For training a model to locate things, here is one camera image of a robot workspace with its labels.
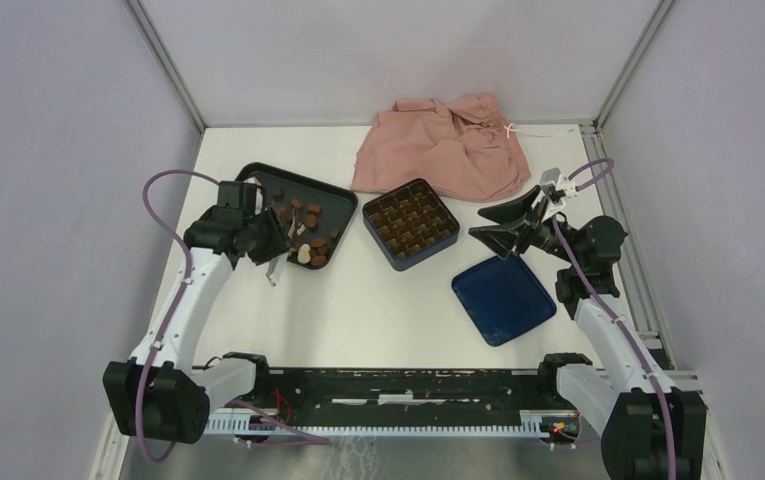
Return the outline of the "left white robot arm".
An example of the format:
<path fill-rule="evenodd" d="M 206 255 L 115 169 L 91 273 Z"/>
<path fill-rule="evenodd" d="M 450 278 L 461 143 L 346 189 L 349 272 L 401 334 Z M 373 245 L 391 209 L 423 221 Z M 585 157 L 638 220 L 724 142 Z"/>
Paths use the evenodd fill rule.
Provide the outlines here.
<path fill-rule="evenodd" d="M 112 361 L 103 386 L 121 433 L 142 447 L 150 440 L 193 444 L 210 415 L 238 398 L 248 407 L 272 394 L 266 360 L 228 353 L 204 371 L 195 351 L 212 307 L 240 261 L 267 268 L 276 284 L 291 241 L 275 208 L 254 181 L 222 181 L 215 204 L 185 231 L 174 285 L 144 338 L 125 361 Z"/>

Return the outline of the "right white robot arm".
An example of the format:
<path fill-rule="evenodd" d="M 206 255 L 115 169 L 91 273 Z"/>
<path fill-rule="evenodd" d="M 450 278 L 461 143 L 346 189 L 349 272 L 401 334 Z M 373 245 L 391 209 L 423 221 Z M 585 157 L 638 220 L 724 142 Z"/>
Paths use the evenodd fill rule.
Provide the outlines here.
<path fill-rule="evenodd" d="M 534 187 L 514 200 L 479 210 L 488 225 L 470 236 L 507 258 L 531 247 L 568 262 L 557 273 L 556 297 L 594 347 L 604 372 L 569 363 L 539 376 L 538 400 L 568 401 L 600 439 L 612 479 L 698 479 L 707 407 L 661 368 L 626 318 L 614 276 L 627 232 L 600 215 L 571 226 L 561 211 L 566 194 Z"/>

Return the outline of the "blue chocolate box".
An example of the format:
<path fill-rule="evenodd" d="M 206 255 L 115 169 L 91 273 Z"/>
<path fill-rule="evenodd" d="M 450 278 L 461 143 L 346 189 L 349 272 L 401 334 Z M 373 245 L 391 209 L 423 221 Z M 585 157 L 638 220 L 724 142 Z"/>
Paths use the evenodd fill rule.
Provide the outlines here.
<path fill-rule="evenodd" d="M 460 224 L 440 196 L 417 178 L 362 207 L 362 218 L 383 255 L 405 271 L 454 245 Z"/>

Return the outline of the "silver metal tongs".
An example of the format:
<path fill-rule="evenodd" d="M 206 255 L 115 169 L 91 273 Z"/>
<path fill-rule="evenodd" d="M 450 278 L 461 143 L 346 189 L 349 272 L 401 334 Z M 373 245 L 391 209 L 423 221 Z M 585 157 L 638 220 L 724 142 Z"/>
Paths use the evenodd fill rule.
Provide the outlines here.
<path fill-rule="evenodd" d="M 290 221 L 288 222 L 287 227 L 287 236 L 289 240 L 288 251 L 284 254 L 281 254 L 274 260 L 271 260 L 266 271 L 266 278 L 272 287 L 276 287 L 278 285 L 289 257 L 298 249 L 297 238 L 298 231 L 300 230 L 301 226 L 302 222 L 300 220 L 300 212 L 296 208 L 292 208 L 290 210 Z"/>

